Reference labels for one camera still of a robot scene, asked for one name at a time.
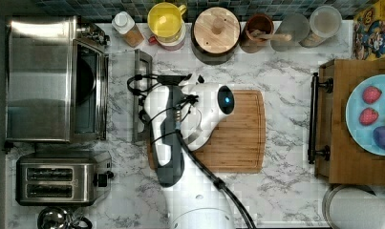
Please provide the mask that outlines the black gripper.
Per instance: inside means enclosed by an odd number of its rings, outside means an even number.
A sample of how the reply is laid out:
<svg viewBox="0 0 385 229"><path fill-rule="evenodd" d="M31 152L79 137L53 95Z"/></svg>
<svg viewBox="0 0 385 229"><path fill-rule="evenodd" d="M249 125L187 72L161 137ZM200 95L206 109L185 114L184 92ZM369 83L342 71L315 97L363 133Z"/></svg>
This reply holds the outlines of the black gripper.
<svg viewBox="0 0 385 229"><path fill-rule="evenodd" d="M204 78L201 75L189 73L187 75L158 75L157 81L162 85L186 86L204 83Z"/></svg>

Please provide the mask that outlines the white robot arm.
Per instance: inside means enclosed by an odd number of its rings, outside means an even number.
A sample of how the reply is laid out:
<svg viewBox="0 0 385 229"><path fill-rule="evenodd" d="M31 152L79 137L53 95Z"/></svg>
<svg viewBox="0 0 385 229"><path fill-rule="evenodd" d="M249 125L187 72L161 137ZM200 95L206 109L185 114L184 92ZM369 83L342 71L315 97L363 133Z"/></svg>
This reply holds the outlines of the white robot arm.
<svg viewBox="0 0 385 229"><path fill-rule="evenodd" d="M198 79L159 85L146 96L144 110L170 229L234 229L220 184L193 155L233 112L233 92Z"/></svg>

